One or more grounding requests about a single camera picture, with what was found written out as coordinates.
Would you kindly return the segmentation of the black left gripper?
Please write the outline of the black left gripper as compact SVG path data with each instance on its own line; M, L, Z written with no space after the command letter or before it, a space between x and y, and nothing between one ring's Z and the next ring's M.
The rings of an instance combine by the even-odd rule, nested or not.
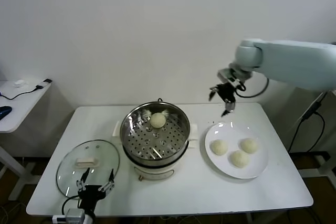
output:
M94 212L97 202L105 199L106 193L109 193L114 188L114 169L112 169L108 181L102 185L85 186L86 179L90 169L87 168L81 178L76 181L78 196L81 199L79 208L85 212Z

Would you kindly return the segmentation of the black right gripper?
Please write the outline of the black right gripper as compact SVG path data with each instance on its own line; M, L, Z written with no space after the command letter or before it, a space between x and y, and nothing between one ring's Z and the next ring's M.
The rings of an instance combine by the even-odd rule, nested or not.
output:
M213 97L218 94L219 97L224 101L225 110L221 114L221 117L224 117L230 113L232 113L236 106L236 98L235 94L235 87L232 86L229 82L218 84L214 87L210 88L209 98L208 100L211 101Z

